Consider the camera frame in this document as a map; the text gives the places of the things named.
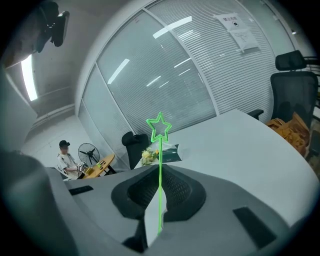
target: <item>white paper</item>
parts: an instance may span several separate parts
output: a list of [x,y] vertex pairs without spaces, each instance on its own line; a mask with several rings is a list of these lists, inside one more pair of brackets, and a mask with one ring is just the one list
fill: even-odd
[[259,47],[254,35],[236,13],[214,15],[230,33],[242,51]]
[[239,45],[241,50],[246,50],[254,47],[259,47],[258,42],[256,41],[254,35],[251,31],[248,30],[237,30],[237,31],[230,31],[233,39]]
[[246,24],[244,24],[244,22],[238,17],[238,14],[235,12],[214,15],[213,17],[217,18],[228,32],[248,29]]

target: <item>standing fan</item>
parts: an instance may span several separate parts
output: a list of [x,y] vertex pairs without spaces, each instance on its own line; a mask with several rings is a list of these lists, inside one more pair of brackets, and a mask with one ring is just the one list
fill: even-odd
[[78,155],[82,162],[85,162],[87,165],[90,163],[90,166],[96,165],[100,160],[98,149],[90,143],[81,144],[78,149]]

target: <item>white shirt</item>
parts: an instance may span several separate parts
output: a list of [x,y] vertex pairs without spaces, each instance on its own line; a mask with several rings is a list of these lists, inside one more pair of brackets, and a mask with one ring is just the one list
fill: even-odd
[[66,174],[73,180],[77,179],[80,176],[80,172],[78,172],[77,170],[73,170],[73,171],[65,171],[65,168],[75,168],[77,167],[77,164],[75,162],[75,159],[71,156],[71,154],[67,153],[67,154],[58,154],[58,168],[61,171],[66,172]]

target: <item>flower bouquet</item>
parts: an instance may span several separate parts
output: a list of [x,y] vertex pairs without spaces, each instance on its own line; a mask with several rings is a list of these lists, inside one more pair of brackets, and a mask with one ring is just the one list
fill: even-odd
[[159,150],[156,149],[153,151],[150,147],[147,147],[146,150],[142,151],[142,158],[140,160],[142,166],[151,165],[151,163],[157,158]]

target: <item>yellow flower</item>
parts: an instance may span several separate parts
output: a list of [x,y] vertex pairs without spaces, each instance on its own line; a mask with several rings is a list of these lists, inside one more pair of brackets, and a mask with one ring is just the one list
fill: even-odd
[[143,151],[142,152],[142,157],[143,158],[148,158],[148,157],[150,157],[150,153],[148,151]]

